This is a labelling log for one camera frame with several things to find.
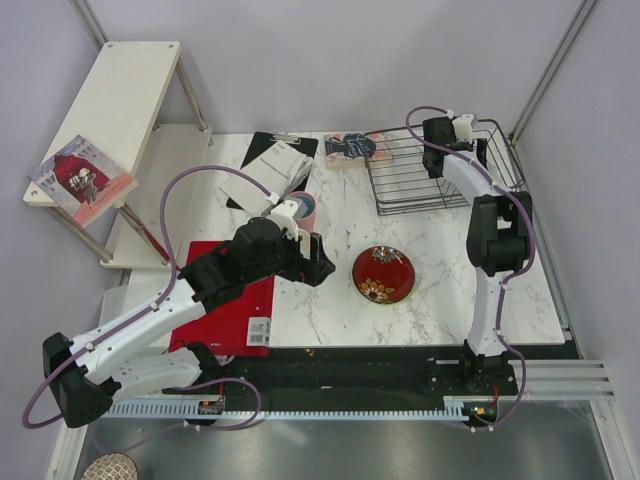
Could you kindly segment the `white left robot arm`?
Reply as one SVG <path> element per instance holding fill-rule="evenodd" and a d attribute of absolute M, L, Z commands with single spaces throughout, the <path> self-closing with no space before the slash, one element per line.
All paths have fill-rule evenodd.
<path fill-rule="evenodd" d="M 199 359 L 194 347 L 135 356 L 172 330 L 241 298 L 256 282 L 279 276 L 317 287 L 334 271 L 321 235 L 293 234 L 269 218 L 254 218 L 129 313 L 74 338 L 60 332 L 49 336 L 42 344 L 44 385 L 69 428 L 88 425 L 115 402 L 148 391 L 211 392 L 220 371 Z"/>

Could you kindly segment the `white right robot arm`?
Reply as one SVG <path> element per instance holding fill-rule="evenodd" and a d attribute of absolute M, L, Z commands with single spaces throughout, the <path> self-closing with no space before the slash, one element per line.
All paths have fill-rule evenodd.
<path fill-rule="evenodd" d="M 420 140 L 429 176 L 445 179 L 471 206 L 466 251 L 476 272 L 476 296 L 466 344 L 477 357 L 497 357 L 507 350 L 503 317 L 509 283 L 535 258 L 532 200 L 490 172 L 485 148 L 473 143 L 474 122 L 471 114 L 430 118 L 422 122 Z"/>

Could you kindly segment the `pink plastic cup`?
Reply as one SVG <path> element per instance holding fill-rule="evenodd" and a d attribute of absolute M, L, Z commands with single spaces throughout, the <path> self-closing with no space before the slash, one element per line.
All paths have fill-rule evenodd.
<path fill-rule="evenodd" d="M 315 227 L 316 200 L 315 197 L 306 191 L 295 191 L 286 197 L 287 200 L 298 204 L 298 209 L 294 215 L 300 229 L 312 233 Z"/>

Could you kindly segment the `green plate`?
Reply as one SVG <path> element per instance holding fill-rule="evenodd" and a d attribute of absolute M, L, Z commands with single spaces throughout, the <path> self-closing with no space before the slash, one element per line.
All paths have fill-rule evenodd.
<path fill-rule="evenodd" d="M 378 305 L 383 307 L 397 307 L 399 305 L 403 305 L 407 303 L 411 299 L 411 295 L 408 295 L 401 299 L 382 299 L 382 298 L 370 298 L 368 296 L 363 297 L 366 301 L 368 301 L 372 305 Z"/>

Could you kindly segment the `red floral bowl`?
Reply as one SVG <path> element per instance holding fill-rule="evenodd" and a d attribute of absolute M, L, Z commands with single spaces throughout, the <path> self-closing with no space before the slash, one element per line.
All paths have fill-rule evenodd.
<path fill-rule="evenodd" d="M 351 279 L 363 297 L 395 300 L 411 293 L 416 271 L 401 250 L 377 245 L 363 250 L 356 257 Z"/>

